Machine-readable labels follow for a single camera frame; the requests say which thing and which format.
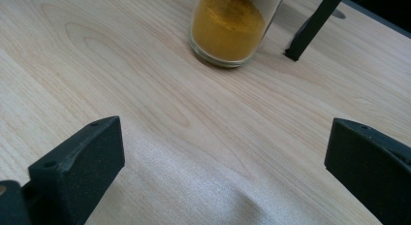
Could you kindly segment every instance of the glass cup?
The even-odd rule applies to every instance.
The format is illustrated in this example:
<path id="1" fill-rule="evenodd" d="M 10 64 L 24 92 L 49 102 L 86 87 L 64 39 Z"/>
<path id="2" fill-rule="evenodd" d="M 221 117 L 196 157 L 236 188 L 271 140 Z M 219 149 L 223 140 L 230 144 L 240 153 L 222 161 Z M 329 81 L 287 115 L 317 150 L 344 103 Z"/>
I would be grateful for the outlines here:
<path id="1" fill-rule="evenodd" d="M 221 67 L 246 63 L 282 0 L 199 0 L 189 41 L 204 60 Z"/>

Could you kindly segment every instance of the table surface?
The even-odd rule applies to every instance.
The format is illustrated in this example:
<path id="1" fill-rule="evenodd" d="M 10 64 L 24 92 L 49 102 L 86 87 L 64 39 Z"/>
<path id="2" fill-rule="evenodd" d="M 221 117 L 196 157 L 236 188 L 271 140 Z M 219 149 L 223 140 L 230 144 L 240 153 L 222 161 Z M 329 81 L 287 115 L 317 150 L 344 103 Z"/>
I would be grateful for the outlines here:
<path id="1" fill-rule="evenodd" d="M 324 158 L 334 117 L 411 145 L 411 41 L 340 4 L 285 0 L 253 59 L 199 61 L 196 0 L 0 0 L 0 179 L 119 115 L 126 166 L 91 224 L 378 224 Z"/>

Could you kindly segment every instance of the light wood surface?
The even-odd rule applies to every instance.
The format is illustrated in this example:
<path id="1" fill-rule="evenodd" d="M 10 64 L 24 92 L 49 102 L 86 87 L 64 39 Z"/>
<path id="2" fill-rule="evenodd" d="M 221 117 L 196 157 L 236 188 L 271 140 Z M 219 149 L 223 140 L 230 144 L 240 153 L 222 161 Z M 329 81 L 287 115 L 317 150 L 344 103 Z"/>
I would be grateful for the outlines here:
<path id="1" fill-rule="evenodd" d="M 324 167 L 332 119 L 411 145 L 411 42 L 341 4 L 285 0 L 248 65 L 188 45 L 196 0 L 0 0 L 0 180 L 119 115 L 126 167 L 92 224 L 379 224 Z"/>

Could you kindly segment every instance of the wood grain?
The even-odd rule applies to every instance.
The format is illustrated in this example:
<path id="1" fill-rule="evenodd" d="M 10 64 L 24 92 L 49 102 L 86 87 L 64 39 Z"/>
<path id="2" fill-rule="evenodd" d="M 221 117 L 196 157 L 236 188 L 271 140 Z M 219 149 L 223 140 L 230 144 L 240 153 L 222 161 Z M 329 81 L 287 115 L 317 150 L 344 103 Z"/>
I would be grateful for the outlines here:
<path id="1" fill-rule="evenodd" d="M 378 224 L 324 167 L 336 116 L 411 145 L 411 42 L 321 0 L 285 0 L 244 67 L 199 61 L 196 0 L 0 0 L 0 180 L 120 115 L 121 171 L 87 224 Z"/>

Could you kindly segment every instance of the orange powder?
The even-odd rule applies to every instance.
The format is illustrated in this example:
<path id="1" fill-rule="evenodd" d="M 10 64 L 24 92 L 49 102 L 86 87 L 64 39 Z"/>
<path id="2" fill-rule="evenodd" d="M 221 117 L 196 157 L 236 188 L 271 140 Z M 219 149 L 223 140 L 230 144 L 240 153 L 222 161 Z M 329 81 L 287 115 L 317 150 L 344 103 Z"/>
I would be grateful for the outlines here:
<path id="1" fill-rule="evenodd" d="M 200 0 L 192 36 L 202 51 L 226 61 L 247 58 L 260 43 L 265 23 L 249 0 Z"/>

